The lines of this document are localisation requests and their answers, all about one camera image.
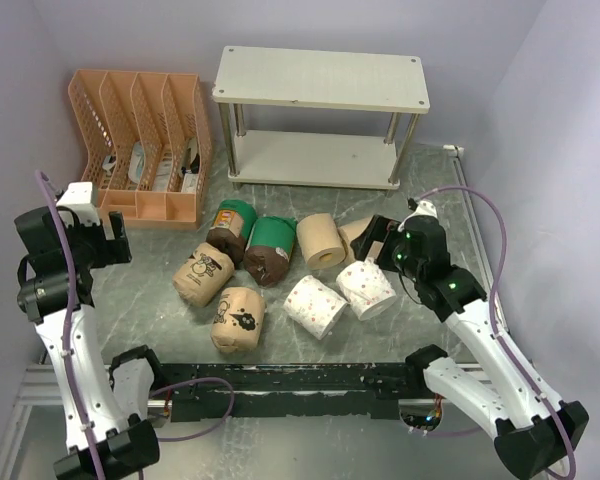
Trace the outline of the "plain brown paper roll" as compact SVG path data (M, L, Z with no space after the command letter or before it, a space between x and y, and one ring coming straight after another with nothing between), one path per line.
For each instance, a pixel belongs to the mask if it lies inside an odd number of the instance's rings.
M355 255L351 247L351 242L357 239L364 232L371 220L371 217L365 217L350 222L346 225L341 225L337 228L345 251L345 258L343 260L345 265L350 265L355 261Z
M343 262L346 252L333 217L317 213L297 225L297 239L310 270L321 270Z

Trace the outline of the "white dotted paper roll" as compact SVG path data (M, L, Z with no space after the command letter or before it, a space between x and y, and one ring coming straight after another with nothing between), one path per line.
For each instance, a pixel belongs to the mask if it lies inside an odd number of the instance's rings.
M286 313L318 340L330 332L347 305L343 297L312 275L303 277L283 303Z
M336 278L336 284L360 321L378 316L397 300L397 294L373 258L355 261Z

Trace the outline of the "green brown roll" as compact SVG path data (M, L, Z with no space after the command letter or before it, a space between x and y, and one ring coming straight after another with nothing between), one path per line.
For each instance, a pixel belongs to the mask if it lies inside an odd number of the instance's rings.
M256 283L269 287L289 271L297 220L263 216L256 220L245 251L243 265Z
M239 265L256 220L257 213L251 204L239 199L225 199L218 206L206 242Z

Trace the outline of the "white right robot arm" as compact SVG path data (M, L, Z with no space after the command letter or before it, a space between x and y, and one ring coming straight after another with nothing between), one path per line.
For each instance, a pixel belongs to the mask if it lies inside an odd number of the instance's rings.
M406 390L452 402L489 435L518 479L531 479L573 453L588 412L579 401L564 401L510 335L492 326L486 291L470 271L452 263L436 215L412 214L405 223L375 215L352 242L356 259L374 244L381 246L378 266L412 281L421 304L461 339L492 383L485 387L463 374L444 350L429 345L406 358Z

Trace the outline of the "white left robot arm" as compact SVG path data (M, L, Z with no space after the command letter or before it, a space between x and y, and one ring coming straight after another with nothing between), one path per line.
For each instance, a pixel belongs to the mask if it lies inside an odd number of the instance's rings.
M64 408L67 453L53 465L58 479L123 479L160 458L147 402L164 392L165 371L145 345L105 366L97 340L91 272L131 260L122 214L109 219L113 238L101 222L66 207L15 220L27 250L17 302L48 352Z

